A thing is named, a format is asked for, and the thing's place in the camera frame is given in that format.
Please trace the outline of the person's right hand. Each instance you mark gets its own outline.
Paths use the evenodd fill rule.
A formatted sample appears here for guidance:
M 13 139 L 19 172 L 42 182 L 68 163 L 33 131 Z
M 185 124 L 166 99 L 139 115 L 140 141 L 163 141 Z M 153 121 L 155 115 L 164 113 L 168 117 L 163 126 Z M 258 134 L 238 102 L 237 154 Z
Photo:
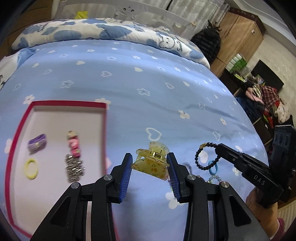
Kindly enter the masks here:
M 285 234 L 285 222 L 278 218 L 278 203 L 264 208 L 257 202 L 258 189 L 255 187 L 246 198 L 246 205 L 259 221 L 270 240 L 281 240 Z

